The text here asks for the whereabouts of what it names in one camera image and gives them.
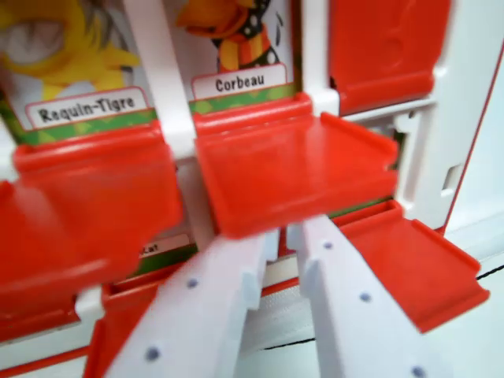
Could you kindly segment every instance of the white plastic frame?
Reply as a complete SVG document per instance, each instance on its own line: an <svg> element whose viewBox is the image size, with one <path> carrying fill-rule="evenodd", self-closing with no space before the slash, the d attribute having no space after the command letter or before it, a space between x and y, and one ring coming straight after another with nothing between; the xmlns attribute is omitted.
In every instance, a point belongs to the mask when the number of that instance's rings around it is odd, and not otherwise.
<svg viewBox="0 0 504 378"><path fill-rule="evenodd" d="M13 182L19 176L13 164L13 153L16 143L10 135L9 130L2 117L0 117L0 181L8 180Z"/></svg>
<svg viewBox="0 0 504 378"><path fill-rule="evenodd" d="M279 235L216 237L158 288L106 376L231 378L246 312L259 307Z"/></svg>
<svg viewBox="0 0 504 378"><path fill-rule="evenodd" d="M339 98L327 97L328 7L329 0L302 0L303 86L317 112L338 115ZM346 117L366 121L397 115L394 124L406 133L406 142L395 198L407 218L417 218L430 228L444 226L454 200L498 62L504 36L502 14L500 0L488 0L484 6L452 1L432 93L425 99ZM405 115L413 110L413 118L418 119L411 122Z"/></svg>

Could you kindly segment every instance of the red plastic flap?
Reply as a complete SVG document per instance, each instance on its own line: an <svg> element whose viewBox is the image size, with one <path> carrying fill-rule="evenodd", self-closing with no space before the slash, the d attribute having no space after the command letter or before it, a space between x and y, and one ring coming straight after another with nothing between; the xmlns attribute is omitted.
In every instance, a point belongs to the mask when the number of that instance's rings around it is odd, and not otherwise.
<svg viewBox="0 0 504 378"><path fill-rule="evenodd" d="M330 75L340 114L427 95L450 0L331 1Z"/></svg>
<svg viewBox="0 0 504 378"><path fill-rule="evenodd" d="M270 123L262 112L255 125L228 126L231 131L196 140L226 236L239 238L392 193L394 141L329 114L314 117L311 108L300 115L291 106L293 116L285 112L281 119L278 106L273 109Z"/></svg>
<svg viewBox="0 0 504 378"><path fill-rule="evenodd" d="M146 274L141 280L135 280L138 285L135 287L129 284L111 287L112 292L103 301L106 315L94 327L84 378L105 376L109 365L153 301L158 286L181 265Z"/></svg>
<svg viewBox="0 0 504 378"><path fill-rule="evenodd" d="M0 303L24 312L135 271L139 252L180 222L175 165L156 124L22 146L0 190Z"/></svg>
<svg viewBox="0 0 504 378"><path fill-rule="evenodd" d="M423 332L484 302L480 264L395 201L335 219L381 283Z"/></svg>

